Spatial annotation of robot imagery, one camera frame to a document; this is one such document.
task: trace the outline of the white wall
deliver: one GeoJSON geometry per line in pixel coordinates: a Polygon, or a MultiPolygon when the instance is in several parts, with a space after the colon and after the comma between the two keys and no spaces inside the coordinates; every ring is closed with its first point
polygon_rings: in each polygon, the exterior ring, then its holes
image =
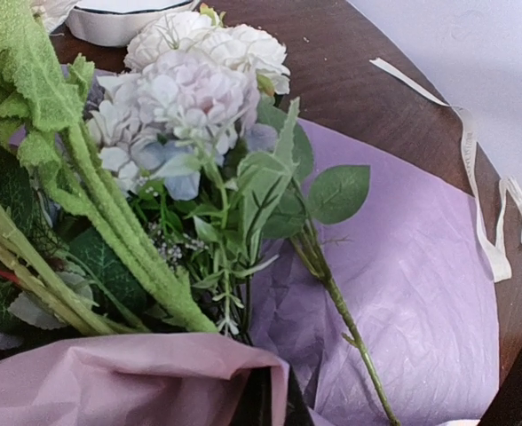
{"type": "Polygon", "coordinates": [[[480,144],[522,187],[522,0],[348,0],[474,113],[480,144]]]}

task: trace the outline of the white bowl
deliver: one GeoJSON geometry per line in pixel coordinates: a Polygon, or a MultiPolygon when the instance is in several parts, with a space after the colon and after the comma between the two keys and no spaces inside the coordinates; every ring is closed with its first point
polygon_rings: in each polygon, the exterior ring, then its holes
{"type": "Polygon", "coordinates": [[[67,17],[71,33],[103,47],[124,47],[167,12],[191,11],[200,0],[82,0],[67,17]]]}

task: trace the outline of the purple wrapping paper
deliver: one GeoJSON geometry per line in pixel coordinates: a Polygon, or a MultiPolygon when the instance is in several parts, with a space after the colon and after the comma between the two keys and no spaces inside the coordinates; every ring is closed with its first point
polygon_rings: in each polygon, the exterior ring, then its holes
{"type": "MultiPolygon", "coordinates": [[[[316,171],[371,165],[363,208],[343,224],[321,227],[320,236],[393,410],[413,426],[479,418],[498,388],[499,347],[494,283],[476,243],[473,199],[372,146],[302,124],[316,171]]],[[[295,369],[317,426],[386,425],[360,355],[342,339],[344,324],[322,285],[287,243],[276,241],[268,251],[281,256],[254,280],[256,345],[295,369]]],[[[0,362],[0,426],[218,426],[226,423],[214,424],[208,415],[218,406],[220,413],[231,411],[241,386],[230,377],[264,365],[280,378],[273,384],[278,419],[285,367],[224,340],[102,337],[7,359],[0,362]],[[94,380],[98,371],[103,382],[94,380]],[[203,384],[193,382],[196,377],[203,384]],[[193,388],[176,393],[184,388],[165,384],[172,380],[193,388]],[[206,385],[209,392],[199,392],[206,385]],[[175,402],[188,413],[202,407],[202,415],[181,423],[165,409],[175,402]]]]}
{"type": "MultiPolygon", "coordinates": [[[[372,146],[303,126],[316,172],[371,166],[362,209],[319,231],[393,410],[414,426],[479,418],[498,389],[499,346],[494,283],[476,242],[473,199],[372,146]]],[[[288,243],[269,251],[281,256],[254,281],[255,344],[290,363],[306,401],[334,426],[387,424],[323,286],[288,243]]]]}

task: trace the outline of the wooden table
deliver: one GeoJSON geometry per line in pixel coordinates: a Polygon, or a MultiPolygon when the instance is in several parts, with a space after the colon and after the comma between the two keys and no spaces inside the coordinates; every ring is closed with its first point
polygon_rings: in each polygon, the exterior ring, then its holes
{"type": "MultiPolygon", "coordinates": [[[[301,115],[397,155],[470,193],[460,155],[461,124],[449,109],[434,106],[369,64],[381,57],[435,89],[414,65],[345,0],[210,0],[227,11],[226,22],[246,22],[277,36],[289,48],[291,97],[301,96],[301,115]]],[[[62,63],[77,53],[97,67],[123,70],[124,49],[99,48],[74,39],[65,29],[53,42],[62,63]]],[[[477,177],[489,238],[499,211],[498,175],[483,152],[477,177]]],[[[500,321],[501,376],[522,344],[522,247],[520,217],[506,215],[511,280],[496,285],[500,321]]]]}

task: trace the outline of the white peony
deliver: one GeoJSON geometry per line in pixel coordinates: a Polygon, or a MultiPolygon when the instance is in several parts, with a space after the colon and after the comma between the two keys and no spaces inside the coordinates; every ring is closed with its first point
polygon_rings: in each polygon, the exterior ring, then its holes
{"type": "Polygon", "coordinates": [[[88,128],[102,166],[125,192],[160,178],[172,198],[192,200],[200,181],[196,150],[203,147],[220,165],[238,131],[251,134],[257,120],[255,74],[199,52],[167,51],[141,73],[101,77],[99,84],[106,99],[88,128]]]}
{"type": "Polygon", "coordinates": [[[202,40],[217,27],[210,16],[199,12],[166,13],[131,40],[125,66],[135,72],[142,71],[166,51],[178,49],[181,43],[188,45],[202,40]]]}
{"type": "Polygon", "coordinates": [[[277,94],[289,93],[287,49],[269,33],[247,25],[223,28],[198,12],[175,12],[147,26],[130,43],[125,65],[140,72],[166,51],[201,51],[233,71],[267,77],[277,94]]]}
{"type": "Polygon", "coordinates": [[[218,64],[236,71],[255,70],[271,80],[275,93],[287,94],[290,91],[290,71],[283,65],[287,49],[261,29],[248,25],[220,28],[188,48],[200,49],[218,64]]]}

